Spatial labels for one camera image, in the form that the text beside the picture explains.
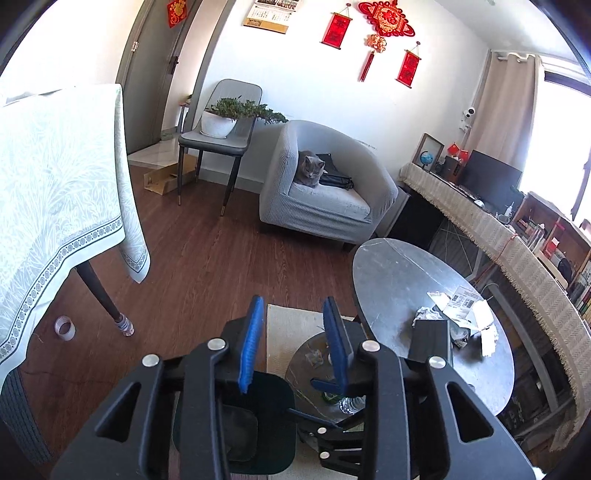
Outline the paper ball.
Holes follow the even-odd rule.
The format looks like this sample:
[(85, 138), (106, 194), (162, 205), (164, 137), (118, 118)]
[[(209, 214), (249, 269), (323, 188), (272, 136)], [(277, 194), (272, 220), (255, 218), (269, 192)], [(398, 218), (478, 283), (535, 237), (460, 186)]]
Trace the paper ball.
[(415, 313), (412, 325), (415, 326), (418, 321), (442, 321), (445, 320), (444, 315), (438, 308), (421, 307)]

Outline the white printed packaging carton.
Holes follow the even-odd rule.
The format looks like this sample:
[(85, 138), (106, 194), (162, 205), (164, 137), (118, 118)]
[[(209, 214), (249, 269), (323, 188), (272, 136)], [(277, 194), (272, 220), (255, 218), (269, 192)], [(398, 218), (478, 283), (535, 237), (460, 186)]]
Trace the white printed packaging carton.
[(459, 349), (468, 346), (473, 338), (481, 341), (481, 356), (491, 357), (499, 340), (493, 312), (478, 292), (458, 287), (452, 295), (445, 292), (429, 292), (436, 310), (451, 321), (452, 343)]

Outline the dark green trash bin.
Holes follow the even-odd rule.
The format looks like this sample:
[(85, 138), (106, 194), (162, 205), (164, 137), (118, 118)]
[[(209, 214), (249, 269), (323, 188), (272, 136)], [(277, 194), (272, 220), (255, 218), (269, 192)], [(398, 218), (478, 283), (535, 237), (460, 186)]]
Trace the dark green trash bin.
[(294, 462), (297, 426), (288, 411), (294, 393), (286, 380), (256, 371), (245, 394), (233, 383), (211, 393), (179, 394), (173, 443), (180, 479), (276, 475)]

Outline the round dark marble table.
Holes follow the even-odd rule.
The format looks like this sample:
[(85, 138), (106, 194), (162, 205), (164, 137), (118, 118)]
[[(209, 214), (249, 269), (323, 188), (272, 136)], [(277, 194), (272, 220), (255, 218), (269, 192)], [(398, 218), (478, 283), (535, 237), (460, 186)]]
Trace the round dark marble table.
[[(454, 295), (459, 287), (475, 289), (456, 270), (431, 253), (391, 238), (363, 243), (353, 256), (353, 297), (359, 317), (377, 341), (406, 357), (411, 345), (415, 313), (435, 302), (431, 292)], [(481, 295), (477, 311), (494, 321), (499, 339), (495, 352), (484, 357), (481, 339), (473, 337), (463, 349), (453, 349), (454, 368), (475, 387), (480, 399), (495, 415), (508, 404), (515, 382), (515, 367), (507, 335)]]

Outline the grey cat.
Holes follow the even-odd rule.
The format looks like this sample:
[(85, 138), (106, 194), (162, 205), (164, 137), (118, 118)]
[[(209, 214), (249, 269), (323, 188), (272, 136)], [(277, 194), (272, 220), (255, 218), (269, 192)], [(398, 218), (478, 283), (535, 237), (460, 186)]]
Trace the grey cat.
[(297, 171), (294, 182), (315, 188), (320, 183), (322, 174), (325, 173), (325, 161), (313, 152), (304, 150), (298, 153)]

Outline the beige fringed cloth sideboard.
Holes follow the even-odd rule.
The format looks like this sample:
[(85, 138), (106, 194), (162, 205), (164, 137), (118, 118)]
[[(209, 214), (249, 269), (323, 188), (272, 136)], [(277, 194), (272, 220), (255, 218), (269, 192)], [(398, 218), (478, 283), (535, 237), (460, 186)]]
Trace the beige fringed cloth sideboard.
[(493, 215), (414, 163), (401, 168), (399, 179), (439, 209), (500, 267), (549, 337), (568, 376), (576, 408), (576, 416), (558, 428), (551, 448), (567, 448), (590, 413), (589, 326), (534, 253)]

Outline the flat cardboard box on floor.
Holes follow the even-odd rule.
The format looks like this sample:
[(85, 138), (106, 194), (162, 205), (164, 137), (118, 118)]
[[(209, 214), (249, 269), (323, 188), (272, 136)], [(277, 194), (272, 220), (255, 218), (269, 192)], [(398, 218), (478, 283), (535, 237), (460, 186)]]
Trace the flat cardboard box on floor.
[[(195, 181), (197, 157), (185, 155), (183, 157), (182, 185)], [(151, 193), (163, 196), (177, 189), (178, 164), (172, 164), (143, 175), (143, 188)]]

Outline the grey dining chair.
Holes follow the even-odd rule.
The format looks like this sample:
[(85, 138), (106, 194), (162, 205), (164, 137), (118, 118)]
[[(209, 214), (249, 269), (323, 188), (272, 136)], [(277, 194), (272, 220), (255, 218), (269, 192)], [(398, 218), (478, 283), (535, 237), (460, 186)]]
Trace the grey dining chair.
[(226, 206), (228, 206), (229, 197), (233, 189), (235, 189), (235, 182), (238, 179), (242, 156), (245, 155), (246, 150), (249, 148), (256, 118), (225, 118), (211, 113), (209, 109), (223, 99), (232, 99), (238, 102), (250, 101), (256, 106), (259, 106), (262, 97), (263, 89), (256, 84), (233, 79), (223, 79), (217, 83), (211, 96), (208, 98), (204, 111), (201, 113), (197, 127), (180, 134), (178, 137), (179, 151), (176, 168), (176, 196), (178, 205), (181, 205), (184, 156), (187, 151), (190, 149), (197, 150), (195, 179), (198, 179), (202, 157), (205, 152), (224, 155), (233, 158), (232, 168), (221, 206), (221, 216), (224, 215)]

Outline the small red flags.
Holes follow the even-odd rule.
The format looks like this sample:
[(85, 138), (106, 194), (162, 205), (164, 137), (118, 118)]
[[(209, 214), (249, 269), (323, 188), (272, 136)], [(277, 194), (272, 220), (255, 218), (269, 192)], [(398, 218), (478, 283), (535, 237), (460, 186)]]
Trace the small red flags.
[(455, 158), (462, 163), (466, 163), (470, 155), (468, 150), (461, 149), (456, 143), (450, 145), (447, 152), (451, 158)]

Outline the black monitor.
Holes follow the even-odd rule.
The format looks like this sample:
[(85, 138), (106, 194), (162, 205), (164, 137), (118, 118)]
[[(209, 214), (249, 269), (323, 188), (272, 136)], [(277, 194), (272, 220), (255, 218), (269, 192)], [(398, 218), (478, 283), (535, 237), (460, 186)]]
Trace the black monitor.
[(458, 184), (490, 213), (504, 213), (517, 208), (523, 200), (518, 189), (522, 172), (509, 164), (474, 150), (463, 168)]

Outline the red scroll right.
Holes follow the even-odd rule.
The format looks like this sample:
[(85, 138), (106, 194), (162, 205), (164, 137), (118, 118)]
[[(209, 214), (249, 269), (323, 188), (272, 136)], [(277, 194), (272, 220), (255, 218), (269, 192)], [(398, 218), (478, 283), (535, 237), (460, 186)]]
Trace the red scroll right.
[(406, 51), (399, 75), (397, 77), (397, 81), (408, 88), (412, 87), (418, 66), (421, 62), (421, 57), (416, 52), (420, 45), (421, 43), (417, 42), (414, 48)]

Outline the red scroll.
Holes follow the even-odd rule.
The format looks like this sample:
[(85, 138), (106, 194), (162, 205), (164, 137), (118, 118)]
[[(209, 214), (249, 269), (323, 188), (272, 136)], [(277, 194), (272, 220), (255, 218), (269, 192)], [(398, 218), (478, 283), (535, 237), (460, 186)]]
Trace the red scroll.
[(397, 81), (408, 88), (412, 87), (418, 66), (421, 62), (421, 57), (416, 52), (420, 45), (421, 43), (417, 42), (414, 48), (406, 51), (399, 75), (397, 77)]
[(349, 9), (352, 7), (351, 3), (346, 3), (346, 7), (339, 12), (332, 12), (331, 20), (322, 36), (322, 45), (329, 46), (335, 49), (342, 48), (342, 41), (348, 32), (349, 25), (351, 25), (352, 17), (349, 15)]

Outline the red chinese knot ornament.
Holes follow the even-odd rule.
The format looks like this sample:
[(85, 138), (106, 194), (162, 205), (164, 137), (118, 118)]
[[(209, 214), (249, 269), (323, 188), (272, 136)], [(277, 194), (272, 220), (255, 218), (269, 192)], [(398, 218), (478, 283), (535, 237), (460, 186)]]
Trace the red chinese knot ornament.
[(358, 10), (374, 29), (365, 42), (370, 52), (360, 73), (360, 81), (363, 82), (375, 56), (386, 50), (388, 38), (414, 37), (416, 33), (397, 1), (363, 1), (358, 3)]

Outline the red fu door decoration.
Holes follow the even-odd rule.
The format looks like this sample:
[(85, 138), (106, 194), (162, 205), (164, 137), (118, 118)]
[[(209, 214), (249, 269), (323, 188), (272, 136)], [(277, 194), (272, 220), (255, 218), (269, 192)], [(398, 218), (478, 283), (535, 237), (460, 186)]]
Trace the red fu door decoration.
[(187, 1), (171, 0), (166, 5), (166, 12), (168, 27), (173, 28), (187, 17)]

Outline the picture frame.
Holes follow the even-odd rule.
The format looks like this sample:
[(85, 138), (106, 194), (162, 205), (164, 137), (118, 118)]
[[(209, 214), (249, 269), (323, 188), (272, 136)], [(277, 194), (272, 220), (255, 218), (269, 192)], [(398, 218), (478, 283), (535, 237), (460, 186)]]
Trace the picture frame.
[(430, 171), (440, 159), (444, 150), (444, 144), (428, 133), (422, 135), (422, 139), (415, 151), (412, 163), (423, 170)]

